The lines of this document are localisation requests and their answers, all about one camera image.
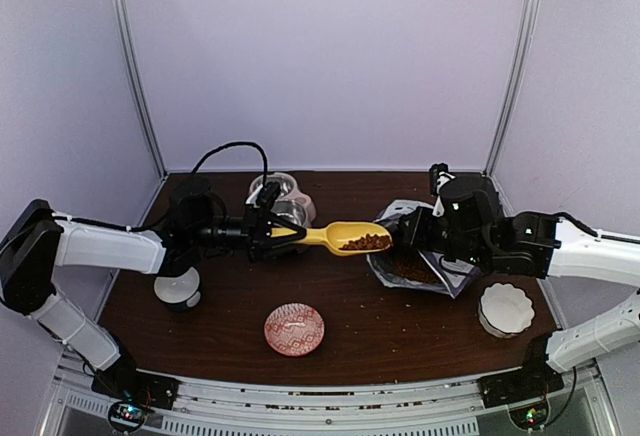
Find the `purple puppy food bag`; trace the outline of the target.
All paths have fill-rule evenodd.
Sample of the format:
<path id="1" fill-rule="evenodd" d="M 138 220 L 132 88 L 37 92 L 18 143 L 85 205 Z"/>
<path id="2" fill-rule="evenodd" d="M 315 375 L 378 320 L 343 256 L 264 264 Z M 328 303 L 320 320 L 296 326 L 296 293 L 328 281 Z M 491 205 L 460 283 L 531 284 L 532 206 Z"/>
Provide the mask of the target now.
<path id="1" fill-rule="evenodd" d="M 405 246 L 367 254 L 366 261 L 386 288 L 432 292 L 452 299 L 482 276 L 477 267 L 463 261 L 445 261 L 440 253 Z"/>

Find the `yellow plastic scoop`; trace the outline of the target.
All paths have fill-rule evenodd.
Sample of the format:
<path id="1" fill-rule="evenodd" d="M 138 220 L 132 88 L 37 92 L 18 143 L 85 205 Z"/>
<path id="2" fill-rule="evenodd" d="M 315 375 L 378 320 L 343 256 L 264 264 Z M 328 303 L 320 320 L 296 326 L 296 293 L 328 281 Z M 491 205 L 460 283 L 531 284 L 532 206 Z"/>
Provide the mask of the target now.
<path id="1" fill-rule="evenodd" d="M 305 234 L 296 234 L 302 237 L 300 245 L 322 246 L 335 256 L 349 257 L 359 254 L 368 254 L 381 251 L 341 251 L 340 247 L 349 240 L 358 239 L 369 234 L 386 235 L 389 232 L 381 225 L 371 222 L 332 222 L 322 228 L 306 228 Z M 277 230 L 274 236 L 286 236 L 284 231 Z"/>

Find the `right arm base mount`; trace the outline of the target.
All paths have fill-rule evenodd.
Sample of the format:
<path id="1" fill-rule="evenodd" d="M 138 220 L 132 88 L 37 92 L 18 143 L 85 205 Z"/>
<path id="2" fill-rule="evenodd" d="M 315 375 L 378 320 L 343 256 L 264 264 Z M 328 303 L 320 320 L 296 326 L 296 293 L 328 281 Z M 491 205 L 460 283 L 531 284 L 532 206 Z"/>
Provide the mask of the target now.
<path id="1" fill-rule="evenodd" d="M 520 368 L 483 376 L 477 384 L 486 409 L 507 406 L 512 424 L 532 433 L 552 426 L 567 410 L 576 391 L 578 375 L 571 372 L 569 393 L 557 411 L 552 409 L 549 396 L 565 388 L 563 375 L 547 367 Z"/>

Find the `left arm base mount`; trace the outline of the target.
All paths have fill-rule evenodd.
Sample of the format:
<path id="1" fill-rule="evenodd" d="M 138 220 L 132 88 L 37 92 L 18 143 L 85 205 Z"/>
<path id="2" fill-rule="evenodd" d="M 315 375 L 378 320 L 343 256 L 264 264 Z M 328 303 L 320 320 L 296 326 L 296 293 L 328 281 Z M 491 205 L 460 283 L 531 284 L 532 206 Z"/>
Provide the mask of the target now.
<path id="1" fill-rule="evenodd" d="M 136 383 L 136 388 L 126 390 L 107 412 L 111 428 L 125 435 L 140 430 L 158 409 L 172 409 L 180 385 L 173 377 L 145 372 L 136 375 Z"/>

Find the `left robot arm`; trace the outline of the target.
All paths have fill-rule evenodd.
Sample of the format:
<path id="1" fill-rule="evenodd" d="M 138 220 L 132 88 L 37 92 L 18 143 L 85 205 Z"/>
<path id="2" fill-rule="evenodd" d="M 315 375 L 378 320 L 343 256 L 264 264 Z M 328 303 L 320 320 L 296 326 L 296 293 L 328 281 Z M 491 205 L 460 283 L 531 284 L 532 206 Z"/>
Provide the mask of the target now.
<path id="1" fill-rule="evenodd" d="M 258 188 L 241 217 L 231 217 L 207 179 L 191 177 L 170 195 L 156 225 L 133 228 L 56 213 L 34 200 L 1 242 L 1 302 L 35 320 L 82 356 L 96 379 L 123 400 L 137 398 L 144 380 L 133 357 L 53 283 L 55 268 L 102 267 L 154 276 L 156 296 L 174 311 L 202 298 L 196 269 L 205 249 L 244 250 L 257 260 L 303 239 L 303 226 L 272 212 L 280 187 Z"/>

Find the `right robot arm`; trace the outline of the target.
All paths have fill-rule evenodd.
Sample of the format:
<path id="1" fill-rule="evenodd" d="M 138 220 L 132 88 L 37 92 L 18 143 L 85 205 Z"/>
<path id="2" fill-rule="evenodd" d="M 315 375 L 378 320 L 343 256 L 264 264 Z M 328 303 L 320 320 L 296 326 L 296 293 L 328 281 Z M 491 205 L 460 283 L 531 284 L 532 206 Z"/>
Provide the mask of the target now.
<path id="1" fill-rule="evenodd" d="M 638 287 L 639 240 L 597 230 L 566 212 L 504 214 L 493 182 L 482 175 L 440 172 L 430 180 L 433 206 L 385 218 L 396 245 L 469 263 L 485 273 L 583 277 Z M 639 295 L 586 322 L 531 341 L 533 360 L 513 375 L 519 396 L 535 396 L 586 360 L 639 339 Z"/>

